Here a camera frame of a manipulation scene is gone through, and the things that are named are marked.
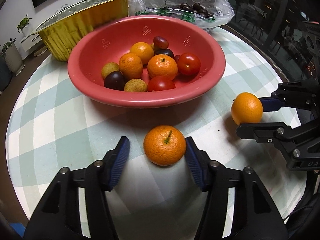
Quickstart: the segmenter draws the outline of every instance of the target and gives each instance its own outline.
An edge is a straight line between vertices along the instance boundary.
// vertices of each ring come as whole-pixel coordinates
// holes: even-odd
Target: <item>orange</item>
[[[137,55],[133,53],[127,53],[120,58],[119,69],[126,79],[131,80],[141,77],[143,64]]]
[[[183,134],[170,125],[159,125],[149,131],[143,149],[150,161],[160,166],[176,163],[186,152]]]
[[[168,76],[172,80],[178,73],[178,67],[175,60],[163,54],[153,56],[152,59],[149,60],[147,69],[150,78]]]
[[[260,100],[251,93],[241,93],[233,101],[231,116],[237,125],[261,121],[263,107]]]
[[[135,43],[131,49],[130,53],[136,54],[142,60],[142,64],[148,64],[149,60],[155,54],[153,48],[145,42]]]

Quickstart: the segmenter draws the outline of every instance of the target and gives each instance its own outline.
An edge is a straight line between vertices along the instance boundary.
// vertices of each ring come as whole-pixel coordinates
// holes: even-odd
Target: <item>cable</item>
[[[55,12],[55,13],[57,13],[57,12],[61,12],[62,10],[66,9],[66,8],[68,8],[68,7],[69,7],[69,5],[68,5],[68,4],[64,4],[64,5],[62,5],[62,6],[61,6],[61,8],[60,8],[60,9],[56,10],[56,12]]]
[[[302,207],[302,208],[298,208],[297,210],[295,210],[295,211],[291,212],[289,215],[287,215],[287,216],[283,219],[283,221],[286,221],[291,215],[295,214],[296,212],[298,212],[298,211],[300,211],[300,210],[302,210],[302,209],[304,209],[304,208],[312,208],[312,206],[304,206],[304,207]]]

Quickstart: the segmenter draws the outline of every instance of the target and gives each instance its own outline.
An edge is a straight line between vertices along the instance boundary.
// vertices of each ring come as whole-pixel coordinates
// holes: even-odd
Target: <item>white wall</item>
[[[23,35],[17,30],[22,18],[28,13],[28,17],[33,18],[31,20],[32,26],[36,28],[55,14],[57,10],[60,10],[61,6],[72,5],[79,1],[81,0],[47,0],[34,8],[32,0],[6,0],[0,9],[0,44],[3,45],[10,38],[17,38],[15,44],[24,59],[29,55],[29,52],[25,52],[20,46]]]

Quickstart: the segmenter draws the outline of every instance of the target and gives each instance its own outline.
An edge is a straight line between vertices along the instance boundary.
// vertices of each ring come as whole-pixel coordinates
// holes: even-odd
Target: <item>plastic bag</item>
[[[192,6],[194,3],[203,5],[210,18],[179,9],[182,2]],[[129,15],[161,15],[190,22],[206,32],[215,27],[227,24],[235,15],[228,0],[129,0]]]

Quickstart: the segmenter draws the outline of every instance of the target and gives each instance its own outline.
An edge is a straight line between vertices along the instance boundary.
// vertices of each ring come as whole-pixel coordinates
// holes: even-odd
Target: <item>floor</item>
[[[11,223],[20,222],[23,225],[28,223],[20,203],[13,189],[5,157],[5,135],[12,109],[20,95],[23,87],[40,66],[49,56],[46,51],[39,57],[29,55],[25,60],[25,67],[21,73],[13,77],[9,86],[0,95],[0,212]]]

